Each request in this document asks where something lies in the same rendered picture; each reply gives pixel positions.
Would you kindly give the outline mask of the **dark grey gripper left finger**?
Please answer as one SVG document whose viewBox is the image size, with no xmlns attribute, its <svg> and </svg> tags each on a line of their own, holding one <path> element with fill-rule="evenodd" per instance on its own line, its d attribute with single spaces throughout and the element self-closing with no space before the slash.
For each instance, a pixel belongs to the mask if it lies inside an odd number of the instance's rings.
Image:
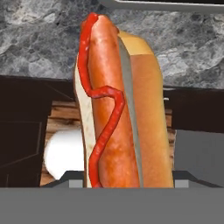
<svg viewBox="0 0 224 224">
<path fill-rule="evenodd" d="M 66 171 L 59 180 L 46 184 L 45 187 L 82 188 L 84 186 L 84 174 L 82 171 Z"/>
</svg>

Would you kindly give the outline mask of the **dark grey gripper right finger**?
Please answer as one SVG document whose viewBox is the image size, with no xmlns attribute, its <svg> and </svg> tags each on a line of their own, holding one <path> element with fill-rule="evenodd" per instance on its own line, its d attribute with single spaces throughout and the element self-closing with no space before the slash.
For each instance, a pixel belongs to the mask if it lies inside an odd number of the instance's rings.
<svg viewBox="0 0 224 224">
<path fill-rule="evenodd" d="M 194 177 L 188 171 L 173 171 L 172 172 L 174 186 L 176 188 L 221 188 L 220 185 L 209 183 L 205 180 Z"/>
</svg>

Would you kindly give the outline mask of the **hot dog with ketchup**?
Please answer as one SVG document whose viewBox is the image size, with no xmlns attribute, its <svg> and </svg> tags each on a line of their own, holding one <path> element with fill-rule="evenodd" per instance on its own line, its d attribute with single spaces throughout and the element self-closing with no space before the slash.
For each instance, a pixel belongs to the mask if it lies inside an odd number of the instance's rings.
<svg viewBox="0 0 224 224">
<path fill-rule="evenodd" d="M 171 188 L 163 77 L 146 41 L 90 13 L 73 77 L 87 186 Z"/>
</svg>

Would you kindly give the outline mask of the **white round object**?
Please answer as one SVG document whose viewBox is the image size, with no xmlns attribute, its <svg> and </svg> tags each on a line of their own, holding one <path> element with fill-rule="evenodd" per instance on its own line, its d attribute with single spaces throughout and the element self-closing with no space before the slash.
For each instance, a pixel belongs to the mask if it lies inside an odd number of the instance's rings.
<svg viewBox="0 0 224 224">
<path fill-rule="evenodd" d="M 84 148 L 79 129 L 60 130 L 47 142 L 44 152 L 47 171 L 59 180 L 65 172 L 84 171 Z"/>
</svg>

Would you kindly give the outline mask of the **grey appliance panel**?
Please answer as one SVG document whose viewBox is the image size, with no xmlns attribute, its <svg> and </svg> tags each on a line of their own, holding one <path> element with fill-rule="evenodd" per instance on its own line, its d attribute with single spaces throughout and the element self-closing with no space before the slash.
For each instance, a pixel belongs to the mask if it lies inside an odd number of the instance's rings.
<svg viewBox="0 0 224 224">
<path fill-rule="evenodd" d="M 195 178 L 224 187 L 224 134 L 178 130 L 174 167 Z"/>
</svg>

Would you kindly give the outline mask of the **dark brown cupboard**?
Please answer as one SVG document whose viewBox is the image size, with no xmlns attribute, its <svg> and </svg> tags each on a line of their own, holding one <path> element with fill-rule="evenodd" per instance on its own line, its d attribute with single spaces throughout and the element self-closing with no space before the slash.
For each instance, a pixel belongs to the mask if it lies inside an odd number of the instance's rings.
<svg viewBox="0 0 224 224">
<path fill-rule="evenodd" d="M 54 101 L 74 100 L 70 80 L 0 75 L 0 187 L 38 187 Z"/>
<path fill-rule="evenodd" d="M 164 86 L 175 130 L 224 133 L 224 89 Z"/>
</svg>

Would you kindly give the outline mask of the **grey rimmed sink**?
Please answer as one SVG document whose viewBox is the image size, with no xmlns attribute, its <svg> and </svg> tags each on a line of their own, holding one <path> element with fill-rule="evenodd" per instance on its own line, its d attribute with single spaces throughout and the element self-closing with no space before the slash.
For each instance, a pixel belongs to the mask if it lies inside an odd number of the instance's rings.
<svg viewBox="0 0 224 224">
<path fill-rule="evenodd" d="M 190 3 L 184 0 L 98 0 L 100 4 L 111 9 L 140 11 L 183 11 L 208 14 L 224 14 L 224 3 Z"/>
</svg>

